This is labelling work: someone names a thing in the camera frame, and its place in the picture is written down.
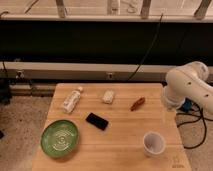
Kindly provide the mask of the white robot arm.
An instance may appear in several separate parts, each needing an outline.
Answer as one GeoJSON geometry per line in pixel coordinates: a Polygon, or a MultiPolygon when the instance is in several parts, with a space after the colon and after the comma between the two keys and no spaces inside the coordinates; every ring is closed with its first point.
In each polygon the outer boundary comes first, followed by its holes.
{"type": "Polygon", "coordinates": [[[213,87],[206,83],[208,76],[208,67],[199,61],[172,68],[165,77],[162,103],[167,109],[178,109],[188,98],[213,114],[213,87]]]}

